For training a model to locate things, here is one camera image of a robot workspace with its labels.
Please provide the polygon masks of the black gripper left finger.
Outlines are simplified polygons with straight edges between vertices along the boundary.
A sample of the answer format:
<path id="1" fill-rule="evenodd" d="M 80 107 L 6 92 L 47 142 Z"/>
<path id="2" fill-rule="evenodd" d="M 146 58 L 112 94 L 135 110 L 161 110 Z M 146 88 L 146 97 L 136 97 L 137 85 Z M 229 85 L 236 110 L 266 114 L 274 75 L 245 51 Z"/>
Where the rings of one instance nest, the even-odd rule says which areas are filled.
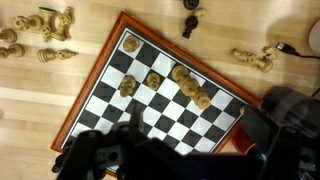
<path id="1" fill-rule="evenodd" d="M 140 132 L 144 130 L 143 125 L 143 108 L 141 104 L 136 104 L 129 120 L 129 126 L 134 127 Z"/>

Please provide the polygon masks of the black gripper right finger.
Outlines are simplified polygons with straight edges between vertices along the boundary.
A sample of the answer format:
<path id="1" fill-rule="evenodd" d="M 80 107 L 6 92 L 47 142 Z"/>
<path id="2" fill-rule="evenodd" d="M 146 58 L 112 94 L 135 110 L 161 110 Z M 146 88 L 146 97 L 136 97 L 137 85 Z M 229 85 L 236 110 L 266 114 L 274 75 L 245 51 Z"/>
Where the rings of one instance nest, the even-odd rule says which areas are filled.
<path id="1" fill-rule="evenodd" d="M 240 109 L 240 113 L 245 133 L 256 143 L 260 151 L 268 152 L 279 130 L 278 126 L 256 107 L 245 105 Z"/>

